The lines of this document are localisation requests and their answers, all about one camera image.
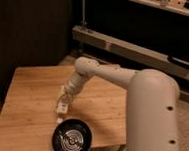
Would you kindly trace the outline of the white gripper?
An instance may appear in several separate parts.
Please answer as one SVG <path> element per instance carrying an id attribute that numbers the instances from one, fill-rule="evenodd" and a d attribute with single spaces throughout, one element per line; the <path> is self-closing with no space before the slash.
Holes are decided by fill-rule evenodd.
<path id="1" fill-rule="evenodd" d="M 68 84 L 65 84 L 64 85 L 64 93 L 59 93 L 58 94 L 58 100 L 57 102 L 60 103 L 60 102 L 64 102 L 65 98 L 66 98 L 66 94 L 67 96 L 70 96 L 72 98 L 68 98 L 65 100 L 65 103 L 67 104 L 67 106 L 70 106 L 72 101 L 73 101 L 73 98 L 76 96 L 77 94 L 77 87 L 75 86 L 68 86 Z"/>

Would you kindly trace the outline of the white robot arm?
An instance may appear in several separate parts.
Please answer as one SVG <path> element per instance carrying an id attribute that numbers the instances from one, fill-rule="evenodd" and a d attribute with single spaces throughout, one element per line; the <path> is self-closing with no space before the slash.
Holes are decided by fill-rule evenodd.
<path id="1" fill-rule="evenodd" d="M 78 58 L 72 76 L 60 90 L 58 115 L 68 113 L 75 96 L 95 76 L 127 91 L 126 151 L 179 151 L 176 116 L 180 88 L 172 77 L 159 70 L 131 70 Z"/>

